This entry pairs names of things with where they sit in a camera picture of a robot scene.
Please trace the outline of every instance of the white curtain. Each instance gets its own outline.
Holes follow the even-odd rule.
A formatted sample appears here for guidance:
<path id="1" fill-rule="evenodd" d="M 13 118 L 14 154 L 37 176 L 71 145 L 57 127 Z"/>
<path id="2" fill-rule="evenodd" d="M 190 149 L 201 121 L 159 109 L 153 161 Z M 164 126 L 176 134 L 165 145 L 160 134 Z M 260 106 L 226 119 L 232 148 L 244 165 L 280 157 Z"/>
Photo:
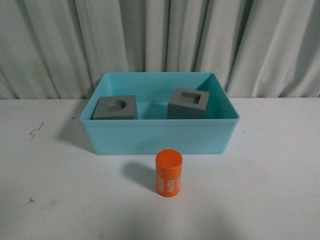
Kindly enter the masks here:
<path id="1" fill-rule="evenodd" d="M 165 71 L 214 72 L 230 97 L 319 97 L 319 39 L 319 0 L 0 1 L 0 99 Z"/>

